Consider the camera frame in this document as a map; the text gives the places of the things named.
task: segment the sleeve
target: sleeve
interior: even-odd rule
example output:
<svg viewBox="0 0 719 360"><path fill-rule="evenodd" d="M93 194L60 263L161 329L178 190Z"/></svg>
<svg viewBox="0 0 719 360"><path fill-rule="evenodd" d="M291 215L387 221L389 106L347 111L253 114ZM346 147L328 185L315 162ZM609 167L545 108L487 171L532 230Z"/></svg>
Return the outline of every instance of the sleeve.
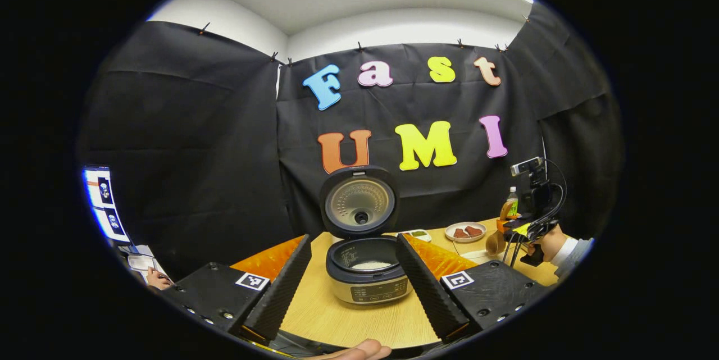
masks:
<svg viewBox="0 0 719 360"><path fill-rule="evenodd" d="M555 275L559 276L559 281L563 281L567 278L567 275L575 268L577 263L584 258L587 252L589 252L591 245L594 244L594 238L590 240L579 239L577 243L567 255L567 258L557 265L557 270L554 272Z"/></svg>

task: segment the white wall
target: white wall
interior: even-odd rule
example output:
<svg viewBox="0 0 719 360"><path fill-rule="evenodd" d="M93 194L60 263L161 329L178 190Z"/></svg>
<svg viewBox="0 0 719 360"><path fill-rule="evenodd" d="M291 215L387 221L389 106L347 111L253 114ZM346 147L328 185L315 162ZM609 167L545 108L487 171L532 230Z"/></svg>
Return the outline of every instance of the white wall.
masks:
<svg viewBox="0 0 719 360"><path fill-rule="evenodd" d="M396 9L346 17L291 35L287 56L299 61L341 50L397 43L457 43L494 48L512 42L521 22L457 9Z"/></svg>
<svg viewBox="0 0 719 360"><path fill-rule="evenodd" d="M231 0L170 0L148 20L176 22L246 44L287 62L335 51L397 43L452 43L494 48L512 42L521 22L482 12L415 8L370 12L333 20L287 36L264 18Z"/></svg>
<svg viewBox="0 0 719 360"><path fill-rule="evenodd" d="M280 61L287 61L288 37L254 12L231 0L169 0L148 20L162 20L203 28L248 45Z"/></svg>

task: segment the meat slice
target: meat slice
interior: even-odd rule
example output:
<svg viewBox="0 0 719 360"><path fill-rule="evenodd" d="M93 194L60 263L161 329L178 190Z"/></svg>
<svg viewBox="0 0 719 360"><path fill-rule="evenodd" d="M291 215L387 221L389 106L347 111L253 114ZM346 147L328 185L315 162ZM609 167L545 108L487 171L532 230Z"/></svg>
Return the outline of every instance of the meat slice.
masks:
<svg viewBox="0 0 719 360"><path fill-rule="evenodd" d="M469 238L470 236L467 235L467 233L465 232L465 230L463 230L463 229L456 229L456 230L454 230L454 237L455 237L455 238Z"/></svg>
<svg viewBox="0 0 719 360"><path fill-rule="evenodd" d="M466 229L467 229L467 234L469 234L470 237L482 235L482 230L476 229L472 225L467 225Z"/></svg>

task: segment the yellow letter m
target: yellow letter m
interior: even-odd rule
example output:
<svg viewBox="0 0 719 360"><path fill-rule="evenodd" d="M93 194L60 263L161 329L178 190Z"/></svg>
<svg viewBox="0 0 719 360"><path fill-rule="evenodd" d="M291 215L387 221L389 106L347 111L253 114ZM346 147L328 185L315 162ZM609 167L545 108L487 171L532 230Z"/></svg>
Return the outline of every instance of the yellow letter m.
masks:
<svg viewBox="0 0 719 360"><path fill-rule="evenodd" d="M395 133L402 138L402 163L400 170L411 171L419 168L415 160L417 153L422 165L427 168L434 155L434 166L449 166L457 163L457 156L452 155L452 145L449 142L449 128L447 121L435 121L429 127L429 135L424 138L414 124L398 125Z"/></svg>

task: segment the colorful foam letter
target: colorful foam letter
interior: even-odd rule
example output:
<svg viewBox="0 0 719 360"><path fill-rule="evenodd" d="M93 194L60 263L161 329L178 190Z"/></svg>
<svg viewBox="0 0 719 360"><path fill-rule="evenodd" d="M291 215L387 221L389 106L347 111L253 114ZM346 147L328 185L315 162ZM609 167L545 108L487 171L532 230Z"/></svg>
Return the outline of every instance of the colorful foam letter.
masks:
<svg viewBox="0 0 719 360"><path fill-rule="evenodd" d="M303 86L308 86L315 94L317 101L319 101L319 104L317 104L318 109L325 110L342 98L341 94L330 90L330 88L339 90L339 80L333 75L338 73L339 68L337 65L331 63L302 82Z"/></svg>
<svg viewBox="0 0 719 360"><path fill-rule="evenodd" d="M487 58L482 57L477 59L475 61L475 66L478 66L480 68L480 72L482 72L482 78L485 79L485 82L492 86L498 86L500 83L502 83L502 79L498 76L494 76L494 73L492 72L492 69L495 67L493 62L487 61Z"/></svg>
<svg viewBox="0 0 719 360"><path fill-rule="evenodd" d="M322 145L322 166L327 174L349 166L360 166L370 164L370 148L367 145L367 138L371 137L369 130L355 130L349 133L354 140L354 150L357 153L357 160L352 165L342 165L339 157L339 142L344 139L341 133L326 133L317 137L317 142Z"/></svg>
<svg viewBox="0 0 719 360"><path fill-rule="evenodd" d="M499 116L485 115L480 119L480 123L487 131L487 142L490 144L490 150L487 156L490 158L499 158L507 154L507 148L502 143L502 135L499 133Z"/></svg>
<svg viewBox="0 0 719 360"><path fill-rule="evenodd" d="M414 158L417 153L424 167L429 166L432 153L435 153L434 166L449 166L457 163L457 156L452 155L452 144L449 142L449 128L452 125L447 121L435 121L429 127L429 135L425 139L414 124L398 125L395 133L402 138L402 163L400 170L411 171L419 168Z"/></svg>
<svg viewBox="0 0 719 360"><path fill-rule="evenodd" d="M362 86L390 86L394 81L390 76L390 66L385 61L365 62L359 69L364 71L357 77Z"/></svg>
<svg viewBox="0 0 719 360"><path fill-rule="evenodd" d="M451 82L454 81L456 74L452 66L452 61L447 57L429 57L427 60L427 66L429 66L429 76L433 81L436 82Z"/></svg>

